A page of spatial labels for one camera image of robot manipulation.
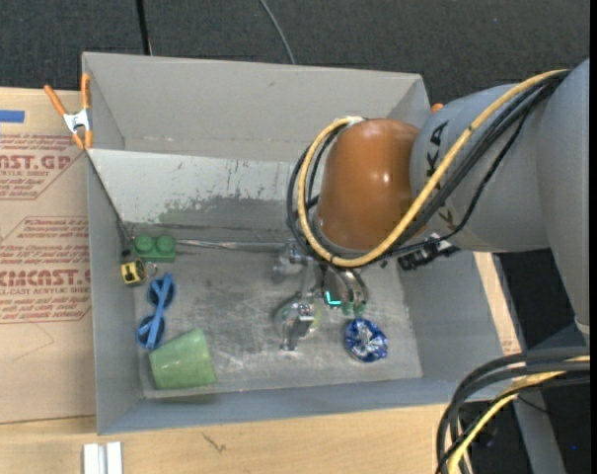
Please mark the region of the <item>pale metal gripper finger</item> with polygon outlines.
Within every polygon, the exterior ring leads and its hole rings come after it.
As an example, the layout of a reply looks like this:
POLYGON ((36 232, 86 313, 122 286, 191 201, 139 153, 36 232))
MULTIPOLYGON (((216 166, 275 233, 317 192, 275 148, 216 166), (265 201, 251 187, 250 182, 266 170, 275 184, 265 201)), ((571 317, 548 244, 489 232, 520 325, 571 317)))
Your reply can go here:
POLYGON ((280 348, 295 351, 301 339, 312 333, 320 322, 320 312, 314 303, 288 302, 278 311, 280 348))
POLYGON ((276 259, 276 275, 278 277, 294 277, 302 273, 309 257, 296 243, 287 243, 276 259))

